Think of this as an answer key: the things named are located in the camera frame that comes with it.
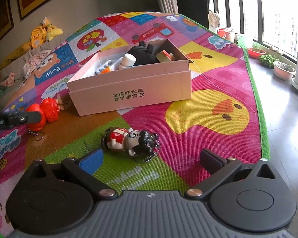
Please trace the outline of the red doll keychain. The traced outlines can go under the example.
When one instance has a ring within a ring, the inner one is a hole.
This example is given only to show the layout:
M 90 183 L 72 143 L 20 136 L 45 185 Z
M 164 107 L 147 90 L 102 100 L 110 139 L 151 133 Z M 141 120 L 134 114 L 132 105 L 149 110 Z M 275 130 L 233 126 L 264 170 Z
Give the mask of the red doll keychain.
M 52 123 L 59 119 L 59 114 L 64 111 L 64 104 L 60 95 L 56 98 L 45 98 L 40 104 L 35 103 L 26 108 L 25 112 L 37 112 L 40 114 L 40 119 L 33 123 L 26 124 L 29 133 L 35 136 L 36 141 L 44 138 L 45 132 L 42 131 L 46 123 Z

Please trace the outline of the black-haired doll keychain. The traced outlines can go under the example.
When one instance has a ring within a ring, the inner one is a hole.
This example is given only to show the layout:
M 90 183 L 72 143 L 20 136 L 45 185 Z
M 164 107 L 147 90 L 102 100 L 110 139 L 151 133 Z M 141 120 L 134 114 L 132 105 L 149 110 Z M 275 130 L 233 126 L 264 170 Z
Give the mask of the black-haired doll keychain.
M 158 156 L 161 145 L 157 133 L 110 127 L 104 131 L 101 147 L 105 152 L 124 153 L 137 162 L 149 162 Z

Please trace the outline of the yellow round keychain toy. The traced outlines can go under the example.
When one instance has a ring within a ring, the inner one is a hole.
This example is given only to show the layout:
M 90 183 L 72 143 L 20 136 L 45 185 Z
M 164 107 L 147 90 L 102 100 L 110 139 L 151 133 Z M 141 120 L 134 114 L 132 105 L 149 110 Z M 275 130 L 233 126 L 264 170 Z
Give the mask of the yellow round keychain toy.
M 156 55 L 156 59 L 157 59 L 160 63 L 163 63 L 163 62 L 171 62 L 171 61 L 175 61 L 175 60 L 176 60 L 175 56 L 174 56 L 172 53 L 168 53 L 168 52 L 165 51 L 165 50 L 162 50 L 161 52 L 159 52 L 159 53 Z

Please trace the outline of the colourful cartoon play mat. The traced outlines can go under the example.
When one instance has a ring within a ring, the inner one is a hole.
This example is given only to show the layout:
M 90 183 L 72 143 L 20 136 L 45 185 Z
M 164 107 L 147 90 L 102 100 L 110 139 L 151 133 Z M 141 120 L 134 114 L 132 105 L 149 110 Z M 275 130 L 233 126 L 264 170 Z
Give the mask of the colourful cartoon play mat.
M 106 152 L 94 176 L 117 191 L 184 191 L 207 178 L 203 148 L 245 163 L 269 158 L 264 113 L 247 51 L 181 14 L 126 12 L 94 19 L 66 39 L 1 71 L 0 111 L 24 112 L 43 101 L 64 103 L 38 131 L 0 131 L 0 237 L 13 227 L 6 201 L 31 162 L 59 163 L 100 147 L 110 127 L 147 130 L 160 149 L 149 162 Z

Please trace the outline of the pink crumpled clothes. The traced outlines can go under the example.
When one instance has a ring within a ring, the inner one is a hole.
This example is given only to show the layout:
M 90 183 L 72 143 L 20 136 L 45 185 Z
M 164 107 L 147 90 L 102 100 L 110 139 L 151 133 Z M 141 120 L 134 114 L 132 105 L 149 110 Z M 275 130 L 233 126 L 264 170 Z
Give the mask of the pink crumpled clothes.
M 38 65 L 49 55 L 50 52 L 50 49 L 43 50 L 38 54 L 33 55 L 30 59 L 26 61 L 25 65 L 23 66 L 23 72 L 25 74 L 26 79 L 38 67 Z

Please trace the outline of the yellow tiger plush toy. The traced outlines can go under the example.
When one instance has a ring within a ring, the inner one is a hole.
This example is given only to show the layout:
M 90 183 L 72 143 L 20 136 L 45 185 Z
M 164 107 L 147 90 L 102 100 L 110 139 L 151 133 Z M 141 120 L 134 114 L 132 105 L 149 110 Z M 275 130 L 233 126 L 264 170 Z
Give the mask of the yellow tiger plush toy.
M 29 50 L 36 49 L 46 41 L 51 41 L 56 36 L 62 35 L 63 30 L 51 24 L 50 20 L 45 17 L 42 24 L 34 28 L 31 32 L 30 40 L 20 45 L 0 63 L 0 70 L 7 67 L 10 63 L 25 55 Z

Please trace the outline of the pink cardboard box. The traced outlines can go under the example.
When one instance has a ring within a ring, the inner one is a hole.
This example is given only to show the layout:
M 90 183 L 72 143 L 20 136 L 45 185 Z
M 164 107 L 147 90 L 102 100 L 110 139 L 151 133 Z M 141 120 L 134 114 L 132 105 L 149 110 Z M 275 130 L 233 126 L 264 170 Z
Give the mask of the pink cardboard box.
M 68 80 L 70 98 L 80 116 L 191 98 L 188 59 L 169 40 L 153 41 L 153 53 L 165 50 L 176 60 L 95 73 L 109 59 L 122 57 L 131 46 L 98 52 Z

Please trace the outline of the pink flower pot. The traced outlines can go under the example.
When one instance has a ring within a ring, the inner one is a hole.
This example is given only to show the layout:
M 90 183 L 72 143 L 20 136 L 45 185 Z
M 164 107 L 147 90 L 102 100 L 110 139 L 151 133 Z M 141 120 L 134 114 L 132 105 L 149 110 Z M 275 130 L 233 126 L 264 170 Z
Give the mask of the pink flower pot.
M 296 69 L 284 62 L 275 61 L 273 62 L 274 74 L 284 81 L 291 81 L 296 74 Z

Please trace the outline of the green potted plant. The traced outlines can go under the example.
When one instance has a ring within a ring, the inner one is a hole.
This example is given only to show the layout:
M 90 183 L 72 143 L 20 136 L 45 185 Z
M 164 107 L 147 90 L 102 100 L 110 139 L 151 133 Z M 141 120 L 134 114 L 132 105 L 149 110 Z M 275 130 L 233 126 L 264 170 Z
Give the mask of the green potted plant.
M 271 54 L 265 54 L 265 55 L 261 55 L 259 56 L 259 62 L 262 66 L 267 67 L 269 69 L 273 69 L 274 68 L 274 62 L 279 61 L 278 58 L 276 58 L 275 56 L 271 55 Z

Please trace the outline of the white small bottle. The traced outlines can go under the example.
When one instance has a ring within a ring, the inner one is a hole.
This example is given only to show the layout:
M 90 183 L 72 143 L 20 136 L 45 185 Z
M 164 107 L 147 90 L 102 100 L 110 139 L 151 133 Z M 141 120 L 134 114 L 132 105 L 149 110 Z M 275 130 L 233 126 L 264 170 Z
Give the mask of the white small bottle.
M 125 53 L 119 64 L 119 69 L 125 69 L 134 66 L 136 60 L 137 59 L 132 54 Z

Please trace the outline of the red basin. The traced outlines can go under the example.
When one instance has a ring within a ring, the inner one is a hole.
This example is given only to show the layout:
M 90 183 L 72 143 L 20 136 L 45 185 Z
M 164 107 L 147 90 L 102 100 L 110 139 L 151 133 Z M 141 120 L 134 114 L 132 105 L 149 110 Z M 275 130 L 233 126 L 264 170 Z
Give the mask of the red basin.
M 260 56 L 265 55 L 266 52 L 259 48 L 248 48 L 248 55 L 253 59 L 259 59 Z

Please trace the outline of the black plush toy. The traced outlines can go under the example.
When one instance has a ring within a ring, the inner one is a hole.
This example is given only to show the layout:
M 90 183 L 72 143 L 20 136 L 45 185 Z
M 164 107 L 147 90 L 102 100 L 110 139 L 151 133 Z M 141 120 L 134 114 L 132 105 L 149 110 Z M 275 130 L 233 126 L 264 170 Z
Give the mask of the black plush toy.
M 158 59 L 153 54 L 154 45 L 146 44 L 144 41 L 140 41 L 139 45 L 133 46 L 128 50 L 128 54 L 133 55 L 136 58 L 134 66 L 141 66 L 146 64 L 158 63 Z

